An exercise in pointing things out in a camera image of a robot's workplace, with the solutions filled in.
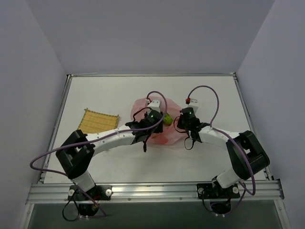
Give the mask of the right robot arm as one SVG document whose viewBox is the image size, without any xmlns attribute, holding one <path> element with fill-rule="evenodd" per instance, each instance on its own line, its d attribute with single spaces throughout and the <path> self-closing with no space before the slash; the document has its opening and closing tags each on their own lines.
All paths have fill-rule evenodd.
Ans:
<svg viewBox="0 0 305 229">
<path fill-rule="evenodd" d="M 195 116 L 192 107 L 180 111 L 177 127 L 184 130 L 193 142 L 207 143 L 228 152 L 231 167 L 215 177 L 212 192 L 224 196 L 229 187 L 248 180 L 267 166 L 270 159 L 252 131 L 230 132 L 211 127 Z"/>
</svg>

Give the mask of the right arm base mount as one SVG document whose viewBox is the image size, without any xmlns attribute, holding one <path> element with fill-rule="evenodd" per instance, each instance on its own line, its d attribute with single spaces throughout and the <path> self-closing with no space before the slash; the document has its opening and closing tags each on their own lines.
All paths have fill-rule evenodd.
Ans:
<svg viewBox="0 0 305 229">
<path fill-rule="evenodd" d="M 217 182 L 199 183 L 196 185 L 197 196 L 202 200 L 203 207 L 211 213 L 225 216 L 232 211 L 232 199 L 240 198 L 240 191 L 237 184 L 228 188 L 222 188 Z"/>
</svg>

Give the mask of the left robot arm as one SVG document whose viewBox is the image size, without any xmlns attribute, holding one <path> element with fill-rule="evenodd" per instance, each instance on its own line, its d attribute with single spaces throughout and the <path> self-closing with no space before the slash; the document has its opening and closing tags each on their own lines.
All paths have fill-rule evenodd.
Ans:
<svg viewBox="0 0 305 229">
<path fill-rule="evenodd" d="M 97 134 L 84 134 L 81 130 L 74 131 L 62 146 L 69 148 L 58 150 L 55 155 L 68 179 L 73 181 L 79 189 L 79 195 L 85 200 L 91 200 L 96 195 L 96 184 L 88 167 L 91 159 L 104 151 L 146 142 L 152 133 L 161 125 L 162 112 L 149 109 L 140 121 L 127 122 L 125 125 Z"/>
</svg>

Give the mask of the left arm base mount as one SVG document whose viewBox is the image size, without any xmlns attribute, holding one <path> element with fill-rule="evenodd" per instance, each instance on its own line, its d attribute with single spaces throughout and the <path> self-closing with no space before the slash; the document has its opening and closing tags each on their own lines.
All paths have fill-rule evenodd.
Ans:
<svg viewBox="0 0 305 229">
<path fill-rule="evenodd" d="M 62 209 L 62 217 L 67 222 L 74 222 L 79 219 L 85 218 L 98 219 L 107 217 L 107 213 L 102 209 L 98 201 L 111 200 L 112 190 L 110 188 L 103 189 L 102 186 L 95 186 L 88 191 L 83 191 L 78 185 L 70 186 L 67 203 Z M 67 206 L 73 203 L 76 210 L 76 216 L 67 217 L 65 215 L 65 209 Z"/>
</svg>

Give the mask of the pink plastic bag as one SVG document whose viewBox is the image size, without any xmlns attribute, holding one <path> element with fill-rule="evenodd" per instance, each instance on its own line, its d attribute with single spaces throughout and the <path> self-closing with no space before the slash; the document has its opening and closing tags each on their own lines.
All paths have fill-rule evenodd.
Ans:
<svg viewBox="0 0 305 229">
<path fill-rule="evenodd" d="M 165 110 L 165 104 L 164 100 L 159 96 L 150 96 L 150 99 L 159 99 L 161 100 L 161 111 L 163 112 Z M 180 110 L 182 109 L 177 103 L 175 103 L 172 99 L 166 98 L 167 101 L 167 113 L 172 117 L 174 120 L 176 117 L 180 116 Z M 142 108 L 147 106 L 147 102 L 145 98 L 137 99 L 131 110 L 130 118 L 133 120 L 133 114 Z M 144 118 L 144 114 L 149 111 L 148 109 L 145 109 L 141 112 L 139 112 L 135 116 L 136 121 L 140 121 Z M 176 142 L 180 141 L 181 139 L 185 139 L 187 137 L 186 133 L 178 133 L 173 123 L 170 126 L 166 126 L 163 124 L 163 132 L 162 133 L 154 133 L 151 135 L 151 137 L 148 139 L 147 144 L 148 145 L 173 145 Z"/>
</svg>

